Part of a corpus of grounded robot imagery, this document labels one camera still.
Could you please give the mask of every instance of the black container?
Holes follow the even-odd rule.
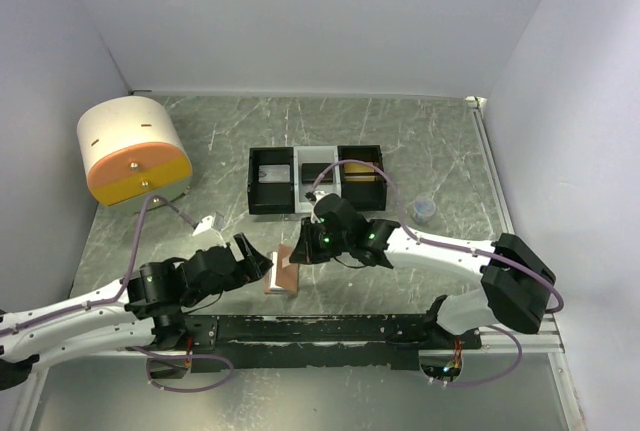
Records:
[[[338,157],[375,164],[384,171],[380,146],[338,146]],[[349,182],[344,166],[340,167],[342,197],[358,211],[384,211],[387,206],[387,182],[371,170],[373,181]]]
[[[289,181],[261,183],[260,167],[265,165],[288,165]],[[293,192],[293,148],[251,148],[247,179],[249,214],[293,213]]]

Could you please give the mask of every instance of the gray wall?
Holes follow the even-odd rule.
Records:
[[[0,0],[0,308],[64,298],[96,203],[75,136],[87,108],[125,93],[79,0]],[[18,390],[0,393],[0,429]]]
[[[489,97],[517,231],[556,271],[589,429],[640,413],[640,0],[543,0]]]
[[[486,96],[539,2],[85,0],[135,89],[445,96]]]

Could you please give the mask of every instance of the marble countertop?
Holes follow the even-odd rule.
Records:
[[[251,216],[247,208],[249,148],[379,144],[384,166],[407,202],[429,193],[438,211],[417,227],[444,236],[492,239],[502,231],[476,123],[464,100],[445,98],[251,98],[154,97],[171,114],[194,166],[190,192],[176,204],[194,218],[213,212],[226,218],[225,240],[238,232],[263,254],[279,243],[295,245],[300,216]],[[390,191],[387,211],[395,218]],[[131,253],[136,217],[100,206],[91,228],[72,296],[122,276]],[[138,264],[190,256],[215,242],[191,237],[167,208],[151,211]],[[337,263],[304,266],[297,297],[265,295],[253,283],[227,293],[220,314],[353,314],[424,312],[441,294],[469,284],[429,269],[348,269]]]

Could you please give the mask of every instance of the black wire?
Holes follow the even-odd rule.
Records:
[[[187,311],[184,314],[193,314],[196,311],[200,311],[201,309],[204,308],[208,308],[209,306],[213,306],[214,304],[216,304],[218,301],[220,301],[220,298],[222,297],[222,293],[224,293],[224,291],[220,291],[220,294],[218,295],[218,297],[216,299],[214,299],[213,301],[211,301],[209,304],[205,304],[204,306],[200,306],[199,308],[196,309],[192,309],[191,311]]]
[[[367,265],[363,264],[362,266],[349,266],[348,264],[343,263],[342,261],[340,261],[338,258],[336,258],[335,256],[333,257],[333,259],[336,260],[336,262],[340,263],[341,265],[343,265],[345,268],[349,268],[349,269],[362,269],[362,268],[366,268]]]

